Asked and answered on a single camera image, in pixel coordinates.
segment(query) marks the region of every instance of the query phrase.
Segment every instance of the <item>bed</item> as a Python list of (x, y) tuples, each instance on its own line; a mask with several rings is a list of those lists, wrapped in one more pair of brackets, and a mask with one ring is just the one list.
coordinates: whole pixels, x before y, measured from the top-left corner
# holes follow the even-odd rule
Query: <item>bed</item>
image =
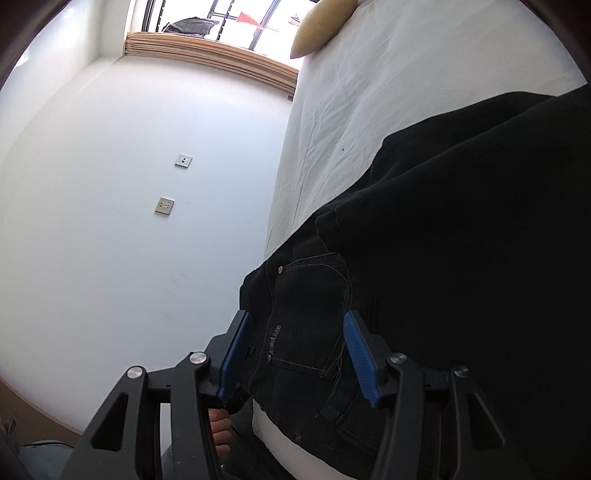
[[(496, 95), (560, 95), (586, 81), (553, 32), (517, 0), (365, 0), (298, 77), (269, 216), (268, 258), (370, 166), (383, 139)], [(296, 478), (348, 478), (253, 427)]]

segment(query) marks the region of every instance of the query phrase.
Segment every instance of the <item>window sill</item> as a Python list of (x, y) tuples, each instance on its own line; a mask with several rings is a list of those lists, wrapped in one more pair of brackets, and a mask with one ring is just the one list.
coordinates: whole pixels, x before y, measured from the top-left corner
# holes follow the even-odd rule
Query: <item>window sill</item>
[(279, 88), (293, 95), (298, 70), (245, 48), (170, 33), (127, 35), (125, 54), (207, 65)]

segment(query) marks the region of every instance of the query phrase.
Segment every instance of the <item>black jeans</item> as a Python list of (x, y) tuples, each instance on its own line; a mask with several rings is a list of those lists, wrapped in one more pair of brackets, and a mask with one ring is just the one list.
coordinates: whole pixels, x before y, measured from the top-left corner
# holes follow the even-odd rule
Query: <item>black jeans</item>
[(246, 278), (241, 383), (293, 442), (367, 478), (384, 413), (343, 346), (356, 309), (420, 365), (467, 365), (536, 478), (588, 478), (589, 239), (588, 86), (420, 122)]

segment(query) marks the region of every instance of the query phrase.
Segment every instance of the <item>beige pillow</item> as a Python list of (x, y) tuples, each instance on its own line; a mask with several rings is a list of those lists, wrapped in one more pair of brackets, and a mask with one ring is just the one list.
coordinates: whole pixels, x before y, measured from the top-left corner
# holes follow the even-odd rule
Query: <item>beige pillow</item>
[(324, 47), (351, 18), (358, 0), (320, 0), (304, 17), (291, 46), (292, 59)]

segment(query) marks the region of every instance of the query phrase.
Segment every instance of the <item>hand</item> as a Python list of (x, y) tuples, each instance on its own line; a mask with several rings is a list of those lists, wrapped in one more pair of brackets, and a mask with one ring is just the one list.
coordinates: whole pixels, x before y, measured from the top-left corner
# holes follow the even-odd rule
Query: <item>hand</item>
[(216, 446), (217, 456), (226, 460), (230, 455), (230, 440), (232, 440), (232, 421), (226, 410), (210, 408), (209, 421), (212, 425), (213, 443)]

